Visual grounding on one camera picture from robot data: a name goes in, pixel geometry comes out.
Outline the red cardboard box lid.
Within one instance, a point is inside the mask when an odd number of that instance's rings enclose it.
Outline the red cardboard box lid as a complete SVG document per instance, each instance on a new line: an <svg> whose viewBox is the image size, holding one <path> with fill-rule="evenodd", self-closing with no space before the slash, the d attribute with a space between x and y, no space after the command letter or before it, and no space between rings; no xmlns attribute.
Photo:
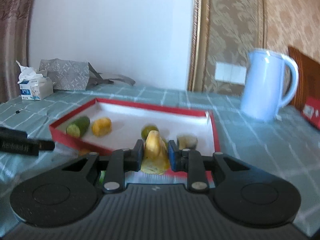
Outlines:
<svg viewBox="0 0 320 240"><path fill-rule="evenodd" d="M320 100L308 97L302 110L302 116L315 128L320 130Z"/></svg>

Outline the checked teal tablecloth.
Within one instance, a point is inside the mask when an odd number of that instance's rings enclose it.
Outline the checked teal tablecloth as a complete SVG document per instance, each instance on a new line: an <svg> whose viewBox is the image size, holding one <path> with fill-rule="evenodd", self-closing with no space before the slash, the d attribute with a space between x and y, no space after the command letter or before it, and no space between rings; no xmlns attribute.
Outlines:
<svg viewBox="0 0 320 240"><path fill-rule="evenodd" d="M1 104L1 125L47 139L50 123L93 98L213 111L221 151L295 185L302 197L295 225L307 235L319 229L319 131L292 106L265 123L241 113L240 98L235 96L97 85L86 91L58 91L42 101L9 100Z"/></svg>

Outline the long cucumber piece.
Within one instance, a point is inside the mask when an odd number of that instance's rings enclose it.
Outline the long cucumber piece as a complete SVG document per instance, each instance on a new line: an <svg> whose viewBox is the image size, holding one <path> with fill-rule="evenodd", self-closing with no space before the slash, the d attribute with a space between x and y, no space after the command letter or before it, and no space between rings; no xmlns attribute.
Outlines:
<svg viewBox="0 0 320 240"><path fill-rule="evenodd" d="M104 183L104 178L105 178L105 171L101 171L100 172L100 177L99 177L99 180L98 180L98 185L103 185Z"/></svg>

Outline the white tissue pack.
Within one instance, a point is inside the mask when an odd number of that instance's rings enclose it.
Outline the white tissue pack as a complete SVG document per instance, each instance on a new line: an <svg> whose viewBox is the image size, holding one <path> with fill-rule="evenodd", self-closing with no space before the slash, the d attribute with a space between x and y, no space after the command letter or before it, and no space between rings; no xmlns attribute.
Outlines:
<svg viewBox="0 0 320 240"><path fill-rule="evenodd" d="M53 82L48 77L46 70L22 66L17 60L16 63L21 71L17 84L22 100L43 100L53 94Z"/></svg>

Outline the gold wall moulding frame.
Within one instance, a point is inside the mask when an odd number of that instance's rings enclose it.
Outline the gold wall moulding frame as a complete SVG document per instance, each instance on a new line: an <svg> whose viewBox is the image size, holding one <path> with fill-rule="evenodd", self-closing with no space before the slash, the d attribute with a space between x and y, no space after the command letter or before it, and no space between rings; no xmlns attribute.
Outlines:
<svg viewBox="0 0 320 240"><path fill-rule="evenodd" d="M244 85L219 81L219 63L248 68L248 52L266 46L264 0L194 0L187 89L240 95Z"/></svg>

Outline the yellow pepper piece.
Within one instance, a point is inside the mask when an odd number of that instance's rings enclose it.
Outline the yellow pepper piece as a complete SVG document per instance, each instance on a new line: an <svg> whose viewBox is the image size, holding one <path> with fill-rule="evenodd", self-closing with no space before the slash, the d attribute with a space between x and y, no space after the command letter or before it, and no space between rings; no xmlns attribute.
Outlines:
<svg viewBox="0 0 320 240"><path fill-rule="evenodd" d="M112 131L112 121L107 117L97 119L93 122L91 129L96 137L103 137Z"/></svg>

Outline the eggplant piece dark skin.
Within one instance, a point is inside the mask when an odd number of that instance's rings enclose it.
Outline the eggplant piece dark skin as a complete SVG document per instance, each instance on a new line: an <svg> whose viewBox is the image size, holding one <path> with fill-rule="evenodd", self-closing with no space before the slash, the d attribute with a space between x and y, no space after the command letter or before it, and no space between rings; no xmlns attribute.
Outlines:
<svg viewBox="0 0 320 240"><path fill-rule="evenodd" d="M198 144L198 138L193 134L180 134L177 136L177 146L180 150L188 148L195 150Z"/></svg>

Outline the white wall switch panel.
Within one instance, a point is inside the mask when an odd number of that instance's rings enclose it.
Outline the white wall switch panel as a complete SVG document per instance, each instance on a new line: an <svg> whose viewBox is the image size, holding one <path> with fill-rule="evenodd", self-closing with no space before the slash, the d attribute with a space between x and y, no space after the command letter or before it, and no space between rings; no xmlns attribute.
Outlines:
<svg viewBox="0 0 320 240"><path fill-rule="evenodd" d="M239 65L217 62L215 67L215 79L217 81L245 85L247 68Z"/></svg>

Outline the yellow fruit wedge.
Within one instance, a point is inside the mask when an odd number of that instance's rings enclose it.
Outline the yellow fruit wedge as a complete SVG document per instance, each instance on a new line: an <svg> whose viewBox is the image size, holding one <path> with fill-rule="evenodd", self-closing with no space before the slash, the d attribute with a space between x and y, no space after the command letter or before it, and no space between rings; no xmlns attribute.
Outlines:
<svg viewBox="0 0 320 240"><path fill-rule="evenodd" d="M150 131L144 144L141 171L147 174L164 174L170 167L168 150L158 131Z"/></svg>

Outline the small orange round fruit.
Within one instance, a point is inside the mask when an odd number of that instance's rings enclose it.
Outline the small orange round fruit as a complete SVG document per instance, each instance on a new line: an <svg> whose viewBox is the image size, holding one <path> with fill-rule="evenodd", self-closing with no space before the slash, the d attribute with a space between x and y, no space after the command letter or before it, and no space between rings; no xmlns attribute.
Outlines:
<svg viewBox="0 0 320 240"><path fill-rule="evenodd" d="M86 154L89 154L90 152L91 152L90 150L81 149L81 150L78 152L78 156L86 155Z"/></svg>

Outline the light blue electric kettle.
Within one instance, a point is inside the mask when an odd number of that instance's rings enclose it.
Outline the light blue electric kettle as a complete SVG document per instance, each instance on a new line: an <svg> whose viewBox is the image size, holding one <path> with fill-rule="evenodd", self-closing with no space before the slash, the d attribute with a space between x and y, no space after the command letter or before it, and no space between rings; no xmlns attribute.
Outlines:
<svg viewBox="0 0 320 240"><path fill-rule="evenodd" d="M291 57L266 49L249 52L250 68L240 109L247 116L269 122L295 96L299 81L298 65ZM283 94L285 67L291 72L291 86Z"/></svg>

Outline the pink patterned curtain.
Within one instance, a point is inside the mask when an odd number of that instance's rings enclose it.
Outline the pink patterned curtain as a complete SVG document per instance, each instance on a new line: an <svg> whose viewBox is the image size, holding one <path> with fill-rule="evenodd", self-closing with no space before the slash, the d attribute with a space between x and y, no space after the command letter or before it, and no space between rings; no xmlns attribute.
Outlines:
<svg viewBox="0 0 320 240"><path fill-rule="evenodd" d="M33 0L1 0L1 102L17 97L18 76L27 64L29 14Z"/></svg>

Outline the short cucumber half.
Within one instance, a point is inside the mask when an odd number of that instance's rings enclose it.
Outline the short cucumber half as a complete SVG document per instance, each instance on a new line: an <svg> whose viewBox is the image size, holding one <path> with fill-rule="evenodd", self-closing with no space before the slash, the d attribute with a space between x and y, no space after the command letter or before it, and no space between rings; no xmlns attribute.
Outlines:
<svg viewBox="0 0 320 240"><path fill-rule="evenodd" d="M81 116L73 120L66 127L66 134L74 138L81 138L87 132L90 126L90 119L87 116Z"/></svg>

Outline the grey patterned gift bag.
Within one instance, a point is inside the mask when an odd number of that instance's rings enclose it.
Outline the grey patterned gift bag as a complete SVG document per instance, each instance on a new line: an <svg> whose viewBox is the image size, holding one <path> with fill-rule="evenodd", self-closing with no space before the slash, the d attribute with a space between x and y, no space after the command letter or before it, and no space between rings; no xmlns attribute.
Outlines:
<svg viewBox="0 0 320 240"><path fill-rule="evenodd" d="M122 82L134 86L135 80L125 75L99 73L89 62L61 59L41 60L39 70L45 70L54 90L86 90L100 84Z"/></svg>

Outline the red shallow cardboard tray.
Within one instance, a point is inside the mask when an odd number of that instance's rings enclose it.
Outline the red shallow cardboard tray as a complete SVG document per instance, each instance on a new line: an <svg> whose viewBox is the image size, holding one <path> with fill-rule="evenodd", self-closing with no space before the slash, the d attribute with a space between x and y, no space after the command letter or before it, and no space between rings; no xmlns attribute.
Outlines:
<svg viewBox="0 0 320 240"><path fill-rule="evenodd" d="M110 118L111 133L96 137L88 129L80 139L70 137L66 127L81 116L89 117L91 122ZM211 156L220 150L213 113L204 110L95 98L50 124L49 129L53 140L65 146L109 155L117 149L133 148L146 125L155 125L167 141L176 140L179 135L195 135L196 150L202 155Z"/></svg>

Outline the green tomato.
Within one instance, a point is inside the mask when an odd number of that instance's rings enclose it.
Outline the green tomato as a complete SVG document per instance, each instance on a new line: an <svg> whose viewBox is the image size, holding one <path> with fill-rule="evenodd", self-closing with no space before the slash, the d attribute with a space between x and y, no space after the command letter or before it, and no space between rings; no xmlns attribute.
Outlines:
<svg viewBox="0 0 320 240"><path fill-rule="evenodd" d="M144 126L144 127L142 128L142 130L141 130L141 137L142 137L142 139L143 139L144 141L146 141L146 139L147 139L147 137L148 137L148 135L149 135L149 133L150 133L151 131L159 131L159 130L158 130L157 126L155 126L155 125L146 125L146 126Z"/></svg>

